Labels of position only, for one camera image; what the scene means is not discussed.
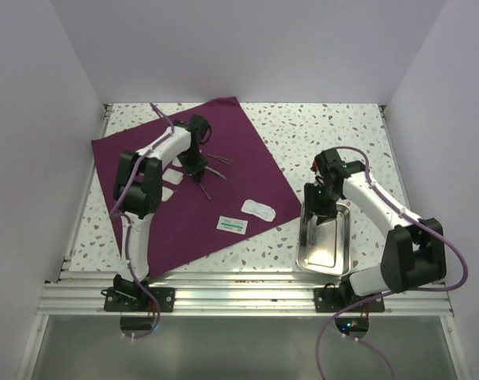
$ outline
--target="silver tray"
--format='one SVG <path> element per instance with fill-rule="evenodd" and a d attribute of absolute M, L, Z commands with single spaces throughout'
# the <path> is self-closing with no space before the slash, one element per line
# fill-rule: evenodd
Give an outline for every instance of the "silver tray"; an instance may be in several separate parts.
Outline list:
<path fill-rule="evenodd" d="M 310 272 L 344 276 L 350 272 L 350 210 L 337 204 L 337 218 L 317 226 L 317 217 L 304 223 L 302 204 L 297 265 Z"/>

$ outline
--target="stainless steel tray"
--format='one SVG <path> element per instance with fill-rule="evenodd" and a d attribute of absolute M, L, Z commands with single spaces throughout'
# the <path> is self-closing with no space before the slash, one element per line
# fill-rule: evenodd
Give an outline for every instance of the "stainless steel tray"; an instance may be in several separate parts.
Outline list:
<path fill-rule="evenodd" d="M 302 204 L 298 266 L 310 272 L 344 276 L 350 272 L 350 210 L 337 204 L 337 218 L 317 226 L 317 217 L 304 223 Z"/>

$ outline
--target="gray wall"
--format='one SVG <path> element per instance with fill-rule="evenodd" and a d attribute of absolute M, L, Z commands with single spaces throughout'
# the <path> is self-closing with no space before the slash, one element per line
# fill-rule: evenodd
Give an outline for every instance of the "gray wall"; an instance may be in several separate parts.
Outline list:
<path fill-rule="evenodd" d="M 469 282 L 450 294 L 479 379 L 479 0 L 448 0 L 387 108 L 412 207 L 443 222 Z M 461 275 L 449 251 L 449 283 Z"/>
<path fill-rule="evenodd" d="M 385 104 L 444 0 L 52 0 L 103 102 Z"/>
<path fill-rule="evenodd" d="M 101 105 L 51 4 L 0 0 L 0 379 L 61 265 Z"/>

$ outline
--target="gray floor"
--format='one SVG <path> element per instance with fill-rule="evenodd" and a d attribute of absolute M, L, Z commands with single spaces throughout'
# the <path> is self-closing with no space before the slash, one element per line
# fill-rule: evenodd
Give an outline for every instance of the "gray floor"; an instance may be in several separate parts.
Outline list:
<path fill-rule="evenodd" d="M 147 338 L 120 339 L 119 318 L 52 317 L 33 379 L 319 379 L 319 317 L 162 317 Z M 397 379 L 456 379 L 437 317 L 377 317 L 366 338 L 393 363 Z M 328 379 L 390 380 L 369 348 L 326 332 Z"/>

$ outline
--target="speckled table surface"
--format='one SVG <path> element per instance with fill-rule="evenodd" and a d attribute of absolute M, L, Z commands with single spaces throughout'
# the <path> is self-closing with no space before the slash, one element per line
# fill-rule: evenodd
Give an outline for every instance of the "speckled table surface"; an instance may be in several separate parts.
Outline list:
<path fill-rule="evenodd" d="M 161 103 L 167 114 L 198 104 Z M 314 156 L 333 146 L 357 146 L 367 152 L 376 180 L 405 203 L 382 117 L 376 104 L 241 104 L 267 148 L 302 201 L 306 182 L 314 180 L 309 167 Z M 115 104 L 105 135 L 136 127 L 154 119 L 148 104 Z M 340 152 L 344 160 L 358 157 Z M 350 207 L 352 271 L 379 263 L 384 238 L 354 204 Z M 221 249 L 174 269 L 174 272 L 299 272 L 298 218 L 256 237 Z M 71 271 L 115 272 L 120 251 L 108 219 L 97 174 L 93 174 L 85 210 L 71 251 Z"/>

